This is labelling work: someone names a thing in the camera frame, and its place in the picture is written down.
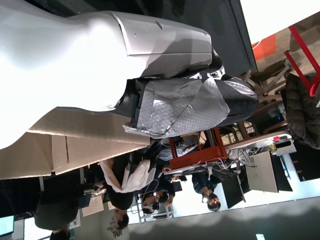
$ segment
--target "white wall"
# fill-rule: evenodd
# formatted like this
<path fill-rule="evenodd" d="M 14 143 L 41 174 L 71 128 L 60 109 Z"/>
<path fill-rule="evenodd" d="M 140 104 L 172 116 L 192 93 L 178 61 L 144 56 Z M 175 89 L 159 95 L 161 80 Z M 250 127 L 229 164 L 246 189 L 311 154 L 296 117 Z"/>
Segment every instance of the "white wall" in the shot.
<path fill-rule="evenodd" d="M 319 239 L 320 197 L 129 225 L 131 240 Z"/>
<path fill-rule="evenodd" d="M 257 43 L 320 11 L 319 0 L 241 0 L 251 43 Z"/>

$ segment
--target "electronic device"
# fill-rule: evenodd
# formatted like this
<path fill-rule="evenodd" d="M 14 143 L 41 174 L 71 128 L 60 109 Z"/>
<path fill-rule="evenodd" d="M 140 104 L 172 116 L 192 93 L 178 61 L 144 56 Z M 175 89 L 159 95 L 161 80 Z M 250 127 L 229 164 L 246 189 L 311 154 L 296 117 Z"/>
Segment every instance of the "electronic device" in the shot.
<path fill-rule="evenodd" d="M 277 156 L 270 155 L 269 151 L 253 156 L 254 167 L 246 166 L 246 174 L 250 190 L 278 193 L 292 192 L 284 168 Z"/>
<path fill-rule="evenodd" d="M 0 218 L 0 237 L 12 234 L 14 232 L 14 225 L 14 216 Z"/>
<path fill-rule="evenodd" d="M 245 195 L 241 187 L 241 181 L 237 174 L 232 178 L 226 178 L 221 183 L 228 209 L 241 201 L 246 202 Z"/>

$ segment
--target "man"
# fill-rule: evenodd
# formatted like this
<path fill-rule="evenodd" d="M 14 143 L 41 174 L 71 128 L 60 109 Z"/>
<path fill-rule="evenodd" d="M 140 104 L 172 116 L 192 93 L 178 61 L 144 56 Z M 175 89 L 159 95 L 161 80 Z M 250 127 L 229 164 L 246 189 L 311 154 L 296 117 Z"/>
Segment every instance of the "man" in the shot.
<path fill-rule="evenodd" d="M 192 183 L 194 191 L 197 194 L 201 194 L 203 199 L 206 199 L 208 209 L 217 212 L 221 207 L 221 203 L 218 196 L 214 194 L 217 186 L 214 176 L 211 176 L 211 178 L 213 180 L 209 180 L 209 175 L 206 172 L 196 172 L 192 174 Z"/>
<path fill-rule="evenodd" d="M 38 228 L 51 230 L 51 240 L 68 240 L 68 225 L 76 219 L 79 197 L 83 196 L 79 171 L 51 176 L 44 181 L 44 192 L 34 212 Z"/>
<path fill-rule="evenodd" d="M 103 171 L 104 177 L 106 178 L 106 175 L 108 174 L 106 170 L 106 166 L 110 165 L 115 177 L 114 181 L 118 181 L 119 185 L 121 186 L 129 157 L 130 157 L 130 153 L 126 153 L 126 154 L 117 156 L 114 159 L 107 159 L 105 161 L 100 162 L 100 166 Z M 116 192 L 113 189 L 112 184 L 110 182 L 107 182 L 107 179 L 105 179 L 105 181 L 103 182 L 103 185 L 106 188 L 106 192 L 109 196 L 111 204 L 117 208 L 113 214 L 114 226 L 118 230 L 122 230 L 126 228 L 129 223 L 129 216 L 127 214 L 127 209 L 130 208 L 133 202 L 134 193 L 133 192 L 126 192 L 126 193 Z"/>
<path fill-rule="evenodd" d="M 157 203 L 163 203 L 166 207 L 170 207 L 172 205 L 176 195 L 175 188 L 174 185 L 166 180 L 166 177 L 163 175 L 163 173 L 170 170 L 171 168 L 169 165 L 158 165 L 156 167 L 153 181 L 138 191 L 142 194 L 142 210 L 145 214 L 151 214 L 156 210 L 155 208 L 147 206 L 156 206 Z"/>

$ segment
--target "gray fabric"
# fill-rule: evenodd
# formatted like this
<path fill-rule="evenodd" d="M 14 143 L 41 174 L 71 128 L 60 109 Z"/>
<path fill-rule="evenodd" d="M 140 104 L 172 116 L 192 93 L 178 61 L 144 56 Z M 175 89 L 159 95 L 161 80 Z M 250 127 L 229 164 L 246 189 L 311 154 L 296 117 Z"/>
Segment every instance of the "gray fabric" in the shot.
<path fill-rule="evenodd" d="M 320 108 L 298 76 L 286 80 L 286 114 L 289 132 L 302 144 L 320 150 Z"/>
<path fill-rule="evenodd" d="M 143 94 L 136 128 L 127 133 L 154 139 L 180 136 L 211 129 L 226 119 L 230 109 L 210 77 L 172 78 L 150 81 Z"/>

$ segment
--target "person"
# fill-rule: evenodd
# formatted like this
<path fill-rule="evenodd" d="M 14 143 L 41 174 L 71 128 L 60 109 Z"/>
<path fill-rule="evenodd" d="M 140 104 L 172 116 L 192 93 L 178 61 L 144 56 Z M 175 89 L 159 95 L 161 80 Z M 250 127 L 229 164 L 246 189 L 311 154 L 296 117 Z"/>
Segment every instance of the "person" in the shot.
<path fill-rule="evenodd" d="M 128 160 L 130 157 L 130 153 L 126 153 L 120 156 L 115 157 L 114 159 L 108 159 L 106 161 L 109 162 L 109 164 L 112 164 L 112 172 L 115 176 L 115 180 L 118 181 L 120 186 L 122 185 L 124 174 L 125 174 L 125 168 L 128 164 Z M 103 161 L 100 163 L 100 167 L 104 173 L 104 175 L 107 174 L 106 168 L 104 167 L 104 163 L 106 161 Z M 133 192 L 116 192 L 111 184 L 107 183 L 107 181 L 103 181 L 103 186 L 106 189 L 106 192 L 108 194 L 108 197 L 110 199 L 111 204 L 116 207 L 116 210 L 113 213 L 113 221 L 114 221 L 114 227 L 116 227 L 118 230 L 122 230 L 128 226 L 129 223 L 129 216 L 127 214 L 127 209 L 130 208 L 134 193 Z"/>
<path fill-rule="evenodd" d="M 142 194 L 142 211 L 145 214 L 152 214 L 155 210 L 158 210 L 159 203 L 163 203 L 166 207 L 172 205 L 176 195 L 175 188 L 163 175 L 163 173 L 170 170 L 169 165 L 158 165 L 153 181 L 138 191 L 138 193 Z"/>
<path fill-rule="evenodd" d="M 69 239 L 70 239 L 70 229 L 68 228 L 68 226 L 52 231 L 50 236 L 50 240 L 69 240 Z"/>
<path fill-rule="evenodd" d="M 77 217 L 79 197 L 84 191 L 79 181 L 79 171 L 52 175 L 44 182 L 34 211 L 34 223 L 38 228 L 51 230 L 51 240 L 68 240 L 68 225 Z"/>
<path fill-rule="evenodd" d="M 219 211 L 221 203 L 218 196 L 214 194 L 217 186 L 214 180 L 209 180 L 206 172 L 196 172 L 192 174 L 192 183 L 194 191 L 206 199 L 208 209 L 213 212 Z"/>
<path fill-rule="evenodd" d="M 132 176 L 135 173 L 135 170 L 139 167 L 139 164 L 144 160 L 150 161 L 148 165 L 149 169 L 148 171 L 143 171 L 145 174 L 141 175 L 141 178 L 139 178 L 138 182 L 143 182 L 142 178 L 148 181 L 149 175 L 151 181 L 156 176 L 158 176 L 159 172 L 161 172 L 162 170 L 168 171 L 168 168 L 157 166 L 157 158 L 160 151 L 160 146 L 161 145 L 159 141 L 153 140 L 151 141 L 151 144 L 144 149 L 135 151 L 134 153 L 126 153 L 120 156 L 116 156 L 113 159 L 107 159 L 100 162 L 100 167 L 105 178 L 105 182 L 103 183 L 103 185 L 106 188 L 110 202 L 114 207 L 118 209 L 118 211 L 114 212 L 113 218 L 115 220 L 118 220 L 118 223 L 116 225 L 120 226 L 120 228 L 125 228 L 128 225 L 129 217 L 127 215 L 127 209 L 130 208 L 133 202 L 134 191 L 139 191 L 144 187 L 143 185 L 139 189 L 134 189 L 137 188 L 139 184 L 133 185 L 131 184 L 129 179 L 127 184 L 123 186 L 125 172 L 129 172 L 129 176 Z M 129 161 L 131 161 L 131 168 L 133 170 L 130 169 L 129 171 L 127 171 L 127 165 Z"/>

